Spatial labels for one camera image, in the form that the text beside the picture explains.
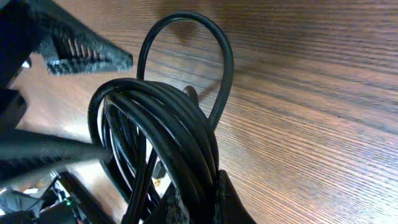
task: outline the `black cable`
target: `black cable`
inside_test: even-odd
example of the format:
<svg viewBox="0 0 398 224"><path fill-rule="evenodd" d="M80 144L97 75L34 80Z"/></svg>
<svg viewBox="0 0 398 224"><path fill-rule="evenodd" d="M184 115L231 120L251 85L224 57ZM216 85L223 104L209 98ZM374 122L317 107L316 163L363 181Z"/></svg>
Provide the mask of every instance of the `black cable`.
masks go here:
<svg viewBox="0 0 398 224"><path fill-rule="evenodd" d="M209 118L182 91L164 83L144 81L149 48L156 35L171 22L184 20L204 25L223 53L224 73ZM90 135L93 142L114 151L114 157L103 166L121 194L130 195L122 223L145 220L160 203L151 180L157 156L193 221L212 221L219 163L214 130L231 90L233 69L233 53L222 30L198 13L177 12L149 31L141 48L137 79L111 80L97 89L88 108ZM102 101L101 140L97 117ZM153 146L148 164L146 139ZM124 178L132 190L126 187Z"/></svg>
<svg viewBox="0 0 398 224"><path fill-rule="evenodd" d="M44 190L42 196L40 196L40 198L37 199L37 201L35 203L33 203L28 209L26 209L25 211L28 211L29 209L33 208L35 205L37 205L40 201L43 200L44 196L49 192L49 190L54 186L54 184L57 182L57 180L60 178L60 176L56 176L52 182L49 184L49 186Z"/></svg>

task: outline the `wooden table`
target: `wooden table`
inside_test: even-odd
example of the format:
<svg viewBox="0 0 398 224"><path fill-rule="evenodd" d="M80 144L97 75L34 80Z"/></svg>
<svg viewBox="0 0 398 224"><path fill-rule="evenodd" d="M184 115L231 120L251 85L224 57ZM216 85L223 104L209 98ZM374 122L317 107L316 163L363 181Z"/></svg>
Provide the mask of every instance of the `wooden table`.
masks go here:
<svg viewBox="0 0 398 224"><path fill-rule="evenodd" d="M216 21L235 57L216 130L222 169L258 223L398 223L397 1L57 1L136 58L161 17L193 10ZM208 114L223 69L192 23L155 40L148 80L193 85ZM42 59L14 88L29 102L20 128L90 142L88 102L129 73L51 77ZM126 204L98 164L77 172L115 220Z"/></svg>

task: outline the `power cord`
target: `power cord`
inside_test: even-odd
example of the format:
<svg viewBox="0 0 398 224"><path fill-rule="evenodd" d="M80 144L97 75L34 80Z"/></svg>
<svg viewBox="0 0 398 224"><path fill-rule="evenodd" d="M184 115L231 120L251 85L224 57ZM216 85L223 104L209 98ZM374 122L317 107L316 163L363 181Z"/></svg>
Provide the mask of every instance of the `power cord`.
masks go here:
<svg viewBox="0 0 398 224"><path fill-rule="evenodd" d="M176 21L199 22L221 47L224 73L209 118L182 91L165 83L144 81L152 42L165 26ZM160 197L151 180L157 156L193 221L212 221L219 166L214 130L231 90L233 70L232 49L223 31L201 14L176 12L157 22L147 34L136 79L111 80L97 89L88 108L90 135L94 143L114 152L104 168L123 195L131 194L122 223L145 220L159 204ZM97 120L102 102L101 140ZM148 163L146 139L153 146ZM124 179L132 190L126 187Z"/></svg>
<svg viewBox="0 0 398 224"><path fill-rule="evenodd" d="M56 177L51 181L51 183L49 184L49 186L44 190L42 196L40 196L40 198L38 198L37 201L34 202L28 209L25 209L25 211L30 210L30 209L33 208L35 205L37 205L39 202L41 202L41 201L43 200L44 196L46 196L46 195L50 192L51 188L55 185L55 183L57 182L57 180L58 180L59 178L60 178L59 176L56 176Z"/></svg>

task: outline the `wooden surface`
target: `wooden surface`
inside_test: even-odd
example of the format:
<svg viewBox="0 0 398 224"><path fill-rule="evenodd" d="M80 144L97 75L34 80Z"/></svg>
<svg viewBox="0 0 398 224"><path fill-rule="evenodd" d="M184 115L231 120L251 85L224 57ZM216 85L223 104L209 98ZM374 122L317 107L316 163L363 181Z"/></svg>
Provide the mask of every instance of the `wooden surface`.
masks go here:
<svg viewBox="0 0 398 224"><path fill-rule="evenodd" d="M235 78L216 130L221 168L258 223L398 223L398 2L57 1L130 51L182 9L227 34ZM155 40L148 80L193 85L209 113L222 64L207 31L173 24ZM129 73L55 78L40 57L15 88L30 103L21 128L90 141L86 110L102 83ZM98 164L78 171L115 220L126 205Z"/></svg>

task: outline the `cable bundle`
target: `cable bundle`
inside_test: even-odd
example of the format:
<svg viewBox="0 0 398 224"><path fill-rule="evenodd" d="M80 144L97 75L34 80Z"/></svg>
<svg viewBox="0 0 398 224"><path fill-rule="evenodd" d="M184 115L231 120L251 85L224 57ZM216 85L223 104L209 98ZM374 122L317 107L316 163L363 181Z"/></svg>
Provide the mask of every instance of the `cable bundle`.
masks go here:
<svg viewBox="0 0 398 224"><path fill-rule="evenodd" d="M204 25L223 53L223 78L209 118L182 91L168 84L144 81L148 51L156 35L168 24L182 20ZM193 220L211 221L218 175L214 130L227 102L232 79L233 53L222 30L198 13L177 12L157 22L149 31L139 55L137 79L111 80L97 89L88 108L88 124L93 142L114 153L111 161L103 164L105 171L122 195L130 195L122 223L145 220L159 204L160 197L151 180L157 157ZM102 102L101 139L97 119ZM153 146L148 162L146 139Z"/></svg>

